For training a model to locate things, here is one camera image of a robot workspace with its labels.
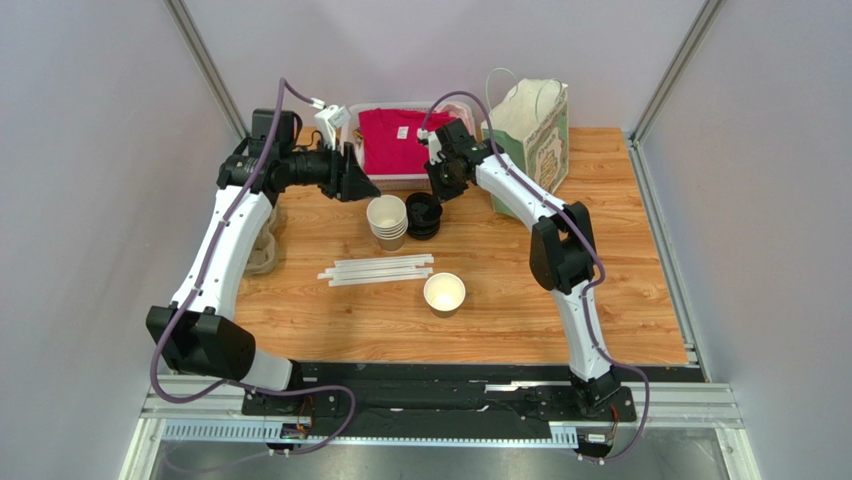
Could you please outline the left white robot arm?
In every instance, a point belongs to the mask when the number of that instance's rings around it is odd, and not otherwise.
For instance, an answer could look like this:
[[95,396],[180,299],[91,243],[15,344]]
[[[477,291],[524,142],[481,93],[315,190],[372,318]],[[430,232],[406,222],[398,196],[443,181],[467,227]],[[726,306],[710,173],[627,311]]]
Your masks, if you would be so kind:
[[250,390],[302,388],[297,362],[264,352],[235,323],[236,298],[255,243],[286,188],[316,185],[341,202],[380,196],[353,144],[336,138],[350,117],[337,105],[319,111],[320,140],[310,150],[296,144],[302,127],[296,113],[254,111],[250,136],[220,166],[214,213],[186,279],[167,306],[152,307],[146,317],[158,356],[170,369]]

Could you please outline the brown pulp cup carrier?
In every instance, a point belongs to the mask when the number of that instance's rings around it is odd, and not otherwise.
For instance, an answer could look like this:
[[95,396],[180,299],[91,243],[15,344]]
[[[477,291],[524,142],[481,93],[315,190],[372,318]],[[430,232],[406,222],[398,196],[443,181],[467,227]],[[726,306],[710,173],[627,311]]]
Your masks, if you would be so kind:
[[244,276],[271,273],[278,264],[278,243],[275,232],[280,223],[278,206],[272,210],[261,227],[244,270]]

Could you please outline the stack of paper cups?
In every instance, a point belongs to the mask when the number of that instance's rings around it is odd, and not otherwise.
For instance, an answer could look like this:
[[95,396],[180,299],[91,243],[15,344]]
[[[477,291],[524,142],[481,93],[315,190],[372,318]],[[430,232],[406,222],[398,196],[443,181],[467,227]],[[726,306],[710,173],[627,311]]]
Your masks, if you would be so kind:
[[393,195],[375,198],[367,206],[366,217],[384,251],[394,252],[402,248],[408,228],[407,208],[402,199]]

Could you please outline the green paper gift bag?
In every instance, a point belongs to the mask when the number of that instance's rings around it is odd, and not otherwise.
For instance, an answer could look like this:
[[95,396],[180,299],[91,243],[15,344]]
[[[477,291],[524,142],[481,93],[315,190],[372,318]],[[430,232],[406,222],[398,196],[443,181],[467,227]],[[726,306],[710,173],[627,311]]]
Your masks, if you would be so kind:
[[515,165],[553,194],[569,167],[569,87],[556,78],[519,79],[500,101],[486,100],[494,136]]

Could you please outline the red folded shirt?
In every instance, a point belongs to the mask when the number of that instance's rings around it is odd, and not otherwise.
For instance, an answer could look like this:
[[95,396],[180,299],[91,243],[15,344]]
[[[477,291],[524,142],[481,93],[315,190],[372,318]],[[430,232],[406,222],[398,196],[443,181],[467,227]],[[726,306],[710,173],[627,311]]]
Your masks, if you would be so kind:
[[406,175],[425,172],[427,147],[417,132],[427,113],[420,110],[375,108],[358,114],[368,175]]

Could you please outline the stack of black lids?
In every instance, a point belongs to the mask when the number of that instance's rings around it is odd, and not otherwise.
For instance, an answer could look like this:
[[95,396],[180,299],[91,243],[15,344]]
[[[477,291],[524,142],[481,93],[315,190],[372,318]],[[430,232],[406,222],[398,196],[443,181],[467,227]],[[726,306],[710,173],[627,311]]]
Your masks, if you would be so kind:
[[405,200],[409,237],[426,241],[434,238],[440,230],[443,207],[440,201],[427,192],[415,192]]

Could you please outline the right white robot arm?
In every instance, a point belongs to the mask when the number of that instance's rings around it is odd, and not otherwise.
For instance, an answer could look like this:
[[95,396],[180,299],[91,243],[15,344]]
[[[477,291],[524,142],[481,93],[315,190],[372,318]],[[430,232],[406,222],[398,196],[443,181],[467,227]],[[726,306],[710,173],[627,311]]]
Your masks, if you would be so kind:
[[491,139],[477,140],[460,120],[434,131],[418,129],[416,138],[429,151],[424,168],[440,202],[476,185],[527,228],[529,268],[551,294],[569,343],[576,401],[586,409],[599,408],[617,392],[620,381],[603,342],[595,305],[595,269],[601,262],[586,206],[565,203],[548,193],[502,147]]

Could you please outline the aluminium frame rail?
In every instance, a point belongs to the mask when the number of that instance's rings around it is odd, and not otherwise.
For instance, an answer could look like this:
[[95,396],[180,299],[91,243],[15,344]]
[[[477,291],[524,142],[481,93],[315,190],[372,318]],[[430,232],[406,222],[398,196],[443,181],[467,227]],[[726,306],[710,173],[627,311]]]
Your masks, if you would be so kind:
[[[576,448],[587,435],[599,435],[612,418],[572,419],[556,411],[541,394],[531,407],[518,410],[489,406],[472,410],[368,408],[359,405],[346,417],[346,399],[333,394],[318,401],[316,424],[308,436],[298,428],[308,416],[245,415],[245,394],[223,387],[196,402],[170,404],[155,394],[145,400],[140,418],[160,422],[159,433],[169,441],[260,442],[273,445],[315,445],[340,425],[345,430],[335,445],[401,445],[494,448]],[[615,400],[619,409],[619,438],[644,425],[658,429],[740,429],[743,426],[732,390],[710,383],[656,383],[645,390],[629,382]]]

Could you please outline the pink cloth in basket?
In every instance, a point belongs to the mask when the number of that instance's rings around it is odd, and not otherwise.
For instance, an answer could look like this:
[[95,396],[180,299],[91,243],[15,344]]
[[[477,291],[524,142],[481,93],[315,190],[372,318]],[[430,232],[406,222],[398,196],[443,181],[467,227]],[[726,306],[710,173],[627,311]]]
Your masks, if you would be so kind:
[[448,101],[443,104],[440,111],[448,113],[452,118],[461,119],[468,133],[471,136],[476,137],[476,126],[474,124],[473,113],[467,104]]

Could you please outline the single paper cup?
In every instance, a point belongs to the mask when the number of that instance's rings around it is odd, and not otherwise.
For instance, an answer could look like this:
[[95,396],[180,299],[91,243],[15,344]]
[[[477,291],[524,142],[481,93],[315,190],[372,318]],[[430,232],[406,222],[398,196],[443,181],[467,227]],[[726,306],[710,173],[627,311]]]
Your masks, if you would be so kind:
[[431,312],[439,318],[452,317],[466,299],[467,289],[456,275],[447,272],[431,275],[423,287],[423,297]]

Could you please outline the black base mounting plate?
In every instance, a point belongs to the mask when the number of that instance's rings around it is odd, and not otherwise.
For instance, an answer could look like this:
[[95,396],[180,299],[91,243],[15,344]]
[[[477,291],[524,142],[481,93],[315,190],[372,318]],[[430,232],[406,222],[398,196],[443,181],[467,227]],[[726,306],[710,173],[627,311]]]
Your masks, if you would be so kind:
[[237,412],[301,416],[310,433],[337,428],[346,437],[447,440],[532,440],[556,421],[632,422],[641,415],[643,383],[618,369],[606,378],[617,392],[603,400],[576,391],[565,365],[334,363],[301,364],[302,387],[333,391],[295,399],[236,391]]

